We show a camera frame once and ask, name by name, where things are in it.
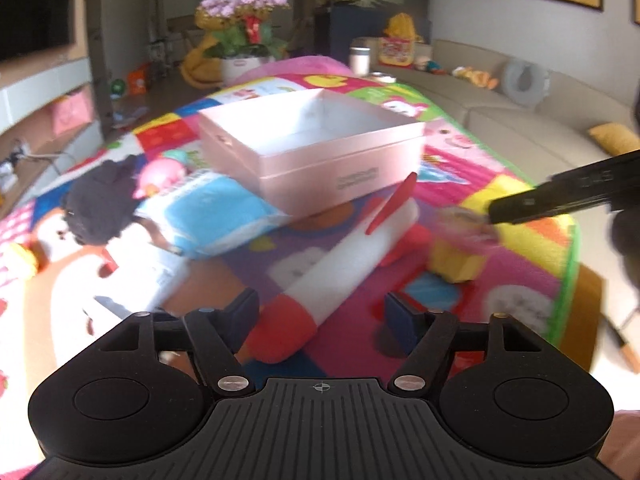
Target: blue wipes packet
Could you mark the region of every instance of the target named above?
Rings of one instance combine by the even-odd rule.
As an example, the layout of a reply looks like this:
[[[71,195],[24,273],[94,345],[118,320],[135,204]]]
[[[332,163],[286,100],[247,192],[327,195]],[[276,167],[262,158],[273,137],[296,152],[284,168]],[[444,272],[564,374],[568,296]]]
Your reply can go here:
[[[283,225],[288,215],[232,178],[199,170],[140,205],[184,256],[199,260],[226,253]]]

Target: black plush toy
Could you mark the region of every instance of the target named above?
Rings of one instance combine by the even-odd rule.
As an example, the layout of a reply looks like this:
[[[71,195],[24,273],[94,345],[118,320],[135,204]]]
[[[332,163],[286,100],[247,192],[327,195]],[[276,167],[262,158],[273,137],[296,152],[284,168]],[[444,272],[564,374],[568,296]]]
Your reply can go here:
[[[140,200],[136,190],[136,157],[105,160],[80,176],[62,198],[65,221],[81,245],[105,245],[131,224]]]

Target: black screen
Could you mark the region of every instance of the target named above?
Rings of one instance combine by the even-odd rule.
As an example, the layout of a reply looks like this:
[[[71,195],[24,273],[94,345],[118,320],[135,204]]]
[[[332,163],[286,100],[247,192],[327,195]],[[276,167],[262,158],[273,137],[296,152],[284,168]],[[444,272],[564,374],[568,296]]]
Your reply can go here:
[[[73,41],[72,0],[0,0],[0,60]]]

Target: green ball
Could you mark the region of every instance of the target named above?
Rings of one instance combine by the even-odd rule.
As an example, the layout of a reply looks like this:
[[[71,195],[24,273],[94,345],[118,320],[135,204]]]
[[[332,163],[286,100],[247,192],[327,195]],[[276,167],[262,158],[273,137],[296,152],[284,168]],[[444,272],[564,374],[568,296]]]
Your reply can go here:
[[[111,95],[122,97],[127,91],[127,84],[122,79],[114,79],[111,83]]]

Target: open cardboard box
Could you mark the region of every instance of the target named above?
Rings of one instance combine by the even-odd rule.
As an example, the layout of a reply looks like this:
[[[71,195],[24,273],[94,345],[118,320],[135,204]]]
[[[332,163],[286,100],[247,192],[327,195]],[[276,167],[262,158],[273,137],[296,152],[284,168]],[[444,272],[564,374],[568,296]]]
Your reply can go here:
[[[208,163],[271,205],[305,218],[417,171],[423,124],[324,89],[200,111]]]

